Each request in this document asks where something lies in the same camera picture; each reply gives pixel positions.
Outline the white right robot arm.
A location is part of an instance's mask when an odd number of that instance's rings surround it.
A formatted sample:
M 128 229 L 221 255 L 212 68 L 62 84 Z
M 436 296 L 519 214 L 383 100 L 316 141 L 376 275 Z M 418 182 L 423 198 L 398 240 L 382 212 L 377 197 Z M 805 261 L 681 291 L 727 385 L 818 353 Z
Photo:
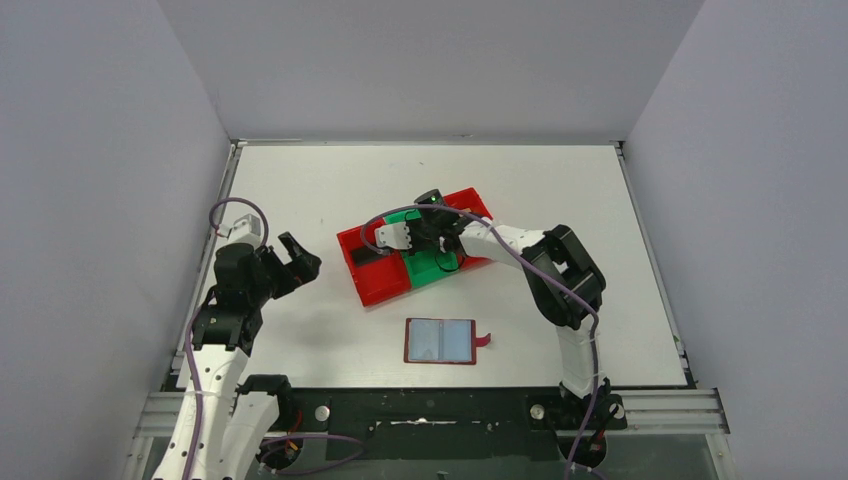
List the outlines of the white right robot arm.
M 381 246 L 414 255 L 453 254 L 520 270 L 535 307 L 556 328 L 563 368 L 562 411 L 571 424 L 620 430 L 627 424 L 600 361 L 599 310 L 607 282 L 573 230 L 532 230 L 497 223 L 447 204 L 439 190 L 420 196 L 377 233 Z

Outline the green plastic bin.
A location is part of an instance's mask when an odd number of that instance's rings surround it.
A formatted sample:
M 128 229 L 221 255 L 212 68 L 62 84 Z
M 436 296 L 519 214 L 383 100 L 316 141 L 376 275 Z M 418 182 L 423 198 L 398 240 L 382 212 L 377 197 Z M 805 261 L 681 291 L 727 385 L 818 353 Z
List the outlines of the green plastic bin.
M 417 289 L 459 271 L 466 258 L 456 253 L 445 253 L 439 249 L 421 250 L 412 253 L 400 252 L 407 270 L 411 287 Z

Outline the red plastic bin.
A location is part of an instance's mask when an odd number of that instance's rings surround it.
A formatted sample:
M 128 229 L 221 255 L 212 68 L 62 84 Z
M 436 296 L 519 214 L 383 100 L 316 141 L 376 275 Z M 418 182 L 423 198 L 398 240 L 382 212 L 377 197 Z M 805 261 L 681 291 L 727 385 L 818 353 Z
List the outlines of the red plastic bin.
M 450 193 L 444 197 L 444 200 L 450 207 L 467 210 L 477 216 L 487 217 L 489 219 L 493 218 L 493 215 L 473 187 Z M 456 264 L 461 271 L 468 271 L 490 263 L 490 260 L 485 258 L 466 257 L 459 254 L 456 257 Z
M 339 232 L 337 240 L 361 304 L 364 307 L 376 306 L 411 291 L 406 267 L 398 253 L 361 268 L 354 266 L 350 252 L 366 247 L 360 233 L 360 226 L 353 227 Z

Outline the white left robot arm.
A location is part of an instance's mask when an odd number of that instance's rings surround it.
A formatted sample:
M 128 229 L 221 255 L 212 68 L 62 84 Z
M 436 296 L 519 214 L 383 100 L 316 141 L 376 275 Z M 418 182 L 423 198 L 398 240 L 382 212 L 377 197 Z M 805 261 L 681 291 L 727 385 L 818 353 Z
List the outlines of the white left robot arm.
M 190 383 L 156 479 L 242 479 L 269 429 L 298 414 L 285 375 L 242 375 L 262 309 L 315 280 L 321 260 L 288 232 L 290 260 L 270 246 L 232 242 L 215 253 L 215 282 L 191 321 L 184 348 Z

